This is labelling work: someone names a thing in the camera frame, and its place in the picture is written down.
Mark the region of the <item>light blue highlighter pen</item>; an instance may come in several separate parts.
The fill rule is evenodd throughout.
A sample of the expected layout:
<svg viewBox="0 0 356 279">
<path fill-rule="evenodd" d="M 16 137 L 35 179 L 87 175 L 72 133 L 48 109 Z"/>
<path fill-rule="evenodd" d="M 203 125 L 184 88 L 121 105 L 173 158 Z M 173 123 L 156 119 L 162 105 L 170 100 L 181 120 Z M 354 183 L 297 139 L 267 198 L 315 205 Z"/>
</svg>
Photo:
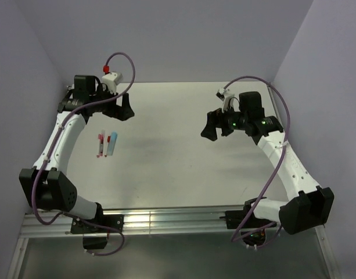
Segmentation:
<svg viewBox="0 0 356 279">
<path fill-rule="evenodd" d="M 109 143 L 108 156 L 112 156 L 114 153 L 118 134 L 116 132 L 112 132 L 110 134 L 110 136 L 111 136 L 111 139 L 110 139 L 110 143 Z"/>
</svg>

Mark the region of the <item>white pen red tip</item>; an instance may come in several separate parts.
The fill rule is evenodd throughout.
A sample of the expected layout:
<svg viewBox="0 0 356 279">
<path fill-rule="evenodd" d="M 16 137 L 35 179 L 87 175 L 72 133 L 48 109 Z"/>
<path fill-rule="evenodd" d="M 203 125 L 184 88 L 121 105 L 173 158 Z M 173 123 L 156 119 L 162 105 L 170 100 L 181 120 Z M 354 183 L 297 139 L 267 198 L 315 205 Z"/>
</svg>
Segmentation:
<svg viewBox="0 0 356 279">
<path fill-rule="evenodd" d="M 107 157 L 107 156 L 108 156 L 109 143 L 110 143 L 110 142 L 107 142 L 107 144 L 106 144 L 106 149 L 105 149 L 104 157 Z"/>
</svg>

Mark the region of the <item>white pen pink tip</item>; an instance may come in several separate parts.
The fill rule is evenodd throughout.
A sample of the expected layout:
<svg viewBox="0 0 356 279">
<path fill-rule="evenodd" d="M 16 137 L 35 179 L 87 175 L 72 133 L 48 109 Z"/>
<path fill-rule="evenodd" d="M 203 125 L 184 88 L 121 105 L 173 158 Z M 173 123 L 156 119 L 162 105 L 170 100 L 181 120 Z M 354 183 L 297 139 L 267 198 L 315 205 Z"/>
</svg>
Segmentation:
<svg viewBox="0 0 356 279">
<path fill-rule="evenodd" d="M 96 155 L 97 158 L 103 156 L 103 142 L 104 142 L 103 134 L 98 134 L 98 140 L 99 140 L 99 145 L 98 145 L 98 153 Z"/>
</svg>

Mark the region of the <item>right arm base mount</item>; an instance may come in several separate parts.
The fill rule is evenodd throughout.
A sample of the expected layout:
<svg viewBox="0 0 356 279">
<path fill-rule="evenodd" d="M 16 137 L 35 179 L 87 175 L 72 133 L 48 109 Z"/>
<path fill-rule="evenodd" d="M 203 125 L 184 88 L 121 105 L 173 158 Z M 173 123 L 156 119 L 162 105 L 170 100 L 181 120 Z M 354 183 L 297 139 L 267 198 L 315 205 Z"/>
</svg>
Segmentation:
<svg viewBox="0 0 356 279">
<path fill-rule="evenodd" d="M 246 217 L 247 212 L 245 210 L 227 210 L 220 219 L 225 221 L 226 228 L 229 230 L 236 230 L 242 220 Z M 235 238 L 241 236 L 241 240 L 248 246 L 260 246 L 265 244 L 267 228 L 276 227 L 274 221 L 267 219 L 257 219 L 252 214 L 242 229 L 235 234 Z"/>
</svg>

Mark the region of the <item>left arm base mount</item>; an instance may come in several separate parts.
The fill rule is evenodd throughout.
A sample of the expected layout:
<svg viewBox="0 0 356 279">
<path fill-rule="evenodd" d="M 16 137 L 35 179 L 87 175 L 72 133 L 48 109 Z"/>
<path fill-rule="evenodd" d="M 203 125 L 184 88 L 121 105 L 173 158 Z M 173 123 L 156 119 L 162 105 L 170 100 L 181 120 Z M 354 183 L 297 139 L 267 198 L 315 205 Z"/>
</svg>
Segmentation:
<svg viewBox="0 0 356 279">
<path fill-rule="evenodd" d="M 123 214 L 106 214 L 97 221 L 73 219 L 70 234 L 82 235 L 82 246 L 86 252 L 96 256 L 108 256 L 120 251 L 125 244 L 123 225 Z M 114 251 L 102 252 L 108 244 L 111 233 L 118 234 L 121 243 Z"/>
</svg>

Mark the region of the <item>dark red pen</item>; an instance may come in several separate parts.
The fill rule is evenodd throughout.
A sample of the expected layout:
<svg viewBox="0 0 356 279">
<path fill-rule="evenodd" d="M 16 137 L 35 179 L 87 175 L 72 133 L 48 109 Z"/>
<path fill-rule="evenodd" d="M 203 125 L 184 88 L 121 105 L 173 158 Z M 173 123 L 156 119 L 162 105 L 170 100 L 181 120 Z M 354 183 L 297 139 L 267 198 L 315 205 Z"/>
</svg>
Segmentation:
<svg viewBox="0 0 356 279">
<path fill-rule="evenodd" d="M 105 135 L 105 130 L 102 130 L 99 134 L 99 156 L 103 156 Z"/>
</svg>

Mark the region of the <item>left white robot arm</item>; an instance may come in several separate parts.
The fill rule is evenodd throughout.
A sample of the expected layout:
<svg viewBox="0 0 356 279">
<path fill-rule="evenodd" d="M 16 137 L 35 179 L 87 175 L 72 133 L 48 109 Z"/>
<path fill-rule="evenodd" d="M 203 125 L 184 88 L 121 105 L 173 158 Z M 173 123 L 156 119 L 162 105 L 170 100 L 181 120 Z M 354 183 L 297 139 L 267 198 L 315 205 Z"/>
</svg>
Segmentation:
<svg viewBox="0 0 356 279">
<path fill-rule="evenodd" d="M 40 223 L 39 210 L 56 211 L 84 220 L 84 226 L 98 232 L 105 225 L 102 206 L 78 194 L 67 178 L 67 168 L 75 143 L 88 120 L 95 113 L 126 121 L 134 116 L 128 93 L 118 94 L 121 73 L 108 72 L 102 78 L 76 75 L 74 84 L 57 108 L 53 132 L 44 151 L 31 168 L 19 174 L 24 194 Z"/>
</svg>

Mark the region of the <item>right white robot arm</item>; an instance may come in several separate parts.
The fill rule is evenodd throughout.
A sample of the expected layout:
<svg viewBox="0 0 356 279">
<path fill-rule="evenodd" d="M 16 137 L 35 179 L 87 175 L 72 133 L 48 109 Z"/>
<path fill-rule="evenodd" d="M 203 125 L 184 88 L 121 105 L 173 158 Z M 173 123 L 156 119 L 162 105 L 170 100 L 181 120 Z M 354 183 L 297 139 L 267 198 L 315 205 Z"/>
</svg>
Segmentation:
<svg viewBox="0 0 356 279">
<path fill-rule="evenodd" d="M 326 224 L 334 201 L 329 187 L 322 188 L 303 166 L 286 139 L 286 131 L 275 116 L 266 116 L 259 92 L 241 93 L 239 109 L 233 108 L 235 96 L 220 89 L 219 109 L 208 112 L 201 136 L 216 141 L 217 130 L 226 137 L 235 130 L 244 131 L 263 151 L 285 188 L 287 201 L 273 201 L 264 196 L 248 200 L 240 213 L 237 230 L 267 228 L 279 224 L 290 235 Z"/>
</svg>

